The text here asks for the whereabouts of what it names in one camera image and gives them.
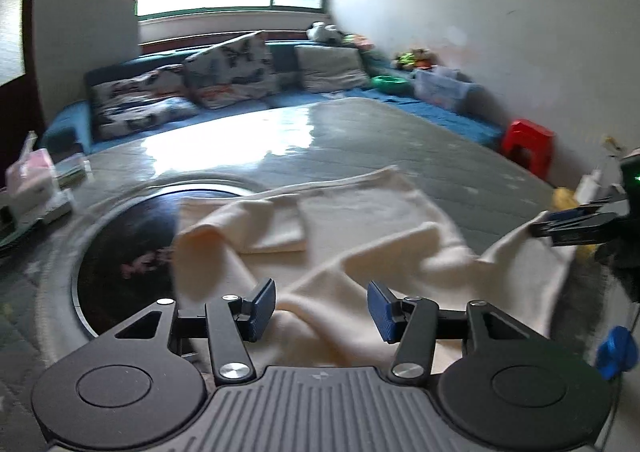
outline pink tissue box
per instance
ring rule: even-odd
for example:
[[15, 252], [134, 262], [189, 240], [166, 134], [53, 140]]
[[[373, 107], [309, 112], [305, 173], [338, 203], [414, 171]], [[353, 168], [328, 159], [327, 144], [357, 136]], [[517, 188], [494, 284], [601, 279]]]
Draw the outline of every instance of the pink tissue box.
[[6, 170], [6, 190], [14, 216], [43, 205], [56, 192], [56, 170], [45, 148], [30, 152]]

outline cream cloth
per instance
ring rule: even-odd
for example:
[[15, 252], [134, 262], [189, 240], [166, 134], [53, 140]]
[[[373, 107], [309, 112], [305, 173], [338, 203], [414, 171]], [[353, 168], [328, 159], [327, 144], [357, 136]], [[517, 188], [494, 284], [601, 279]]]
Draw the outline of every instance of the cream cloth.
[[[276, 311], [262, 339], [247, 345], [258, 371], [384, 368], [396, 345], [382, 341], [369, 316], [370, 281], [443, 309], [486, 300], [546, 335], [572, 255], [530, 238], [524, 225], [478, 257], [451, 219], [389, 167], [247, 198], [184, 200], [173, 266], [182, 308], [274, 279]], [[194, 344], [208, 361], [206, 344]], [[440, 342], [433, 372], [459, 357], [459, 342]]]

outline window frame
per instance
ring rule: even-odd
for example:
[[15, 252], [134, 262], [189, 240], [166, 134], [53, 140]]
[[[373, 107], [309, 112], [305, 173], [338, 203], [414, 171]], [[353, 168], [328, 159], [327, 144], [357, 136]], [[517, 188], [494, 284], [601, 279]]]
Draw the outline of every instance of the window frame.
[[149, 13], [148, 15], [138, 15], [138, 0], [134, 0], [134, 13], [138, 22], [151, 20], [154, 18], [177, 17], [181, 15], [194, 15], [197, 13], [210, 12], [305, 12], [305, 13], [326, 13], [327, 0], [321, 0], [320, 8], [303, 8], [301, 6], [276, 6], [270, 0], [268, 6], [227, 6], [221, 8], [191, 8], [189, 10], [173, 10], [172, 12]]

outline green bowl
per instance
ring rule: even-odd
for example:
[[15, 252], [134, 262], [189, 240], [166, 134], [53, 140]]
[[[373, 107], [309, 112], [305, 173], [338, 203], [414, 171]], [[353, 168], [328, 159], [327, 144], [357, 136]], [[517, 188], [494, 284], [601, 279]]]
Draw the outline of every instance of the green bowl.
[[373, 77], [371, 82], [377, 90], [387, 95], [403, 95], [411, 88], [409, 80], [390, 75]]

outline blue knob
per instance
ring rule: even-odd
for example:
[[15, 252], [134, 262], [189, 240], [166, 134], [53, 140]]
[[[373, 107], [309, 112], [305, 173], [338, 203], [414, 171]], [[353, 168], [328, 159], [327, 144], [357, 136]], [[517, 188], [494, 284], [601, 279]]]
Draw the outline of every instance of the blue knob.
[[369, 282], [367, 307], [382, 339], [389, 344], [399, 342], [406, 329], [401, 301], [386, 286]]
[[600, 344], [596, 354], [596, 369], [605, 380], [629, 371], [638, 363], [638, 345], [629, 330], [616, 326]]

